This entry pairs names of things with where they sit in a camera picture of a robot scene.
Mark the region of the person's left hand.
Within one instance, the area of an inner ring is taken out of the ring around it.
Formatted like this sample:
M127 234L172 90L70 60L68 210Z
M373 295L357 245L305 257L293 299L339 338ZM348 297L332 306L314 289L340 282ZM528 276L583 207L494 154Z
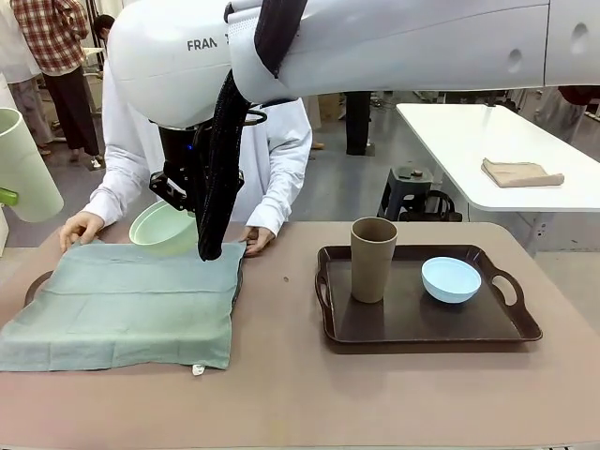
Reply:
M245 256L258 256L275 239L275 235L264 227L246 227L239 240L246 243Z

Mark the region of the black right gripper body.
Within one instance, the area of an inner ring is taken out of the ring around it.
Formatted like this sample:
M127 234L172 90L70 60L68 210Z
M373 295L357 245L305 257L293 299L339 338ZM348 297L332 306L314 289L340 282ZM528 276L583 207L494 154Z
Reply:
M170 181L187 194L187 210L201 210L207 192L208 150L211 123L190 129L159 128L164 172Z

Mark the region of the person's right hand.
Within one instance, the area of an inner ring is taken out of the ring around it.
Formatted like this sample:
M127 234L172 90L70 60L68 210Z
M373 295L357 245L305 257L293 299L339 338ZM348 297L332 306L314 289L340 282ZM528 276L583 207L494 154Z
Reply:
M104 227L104 220L96 214L81 211L70 217L59 232L60 249L65 253L73 244L90 244Z

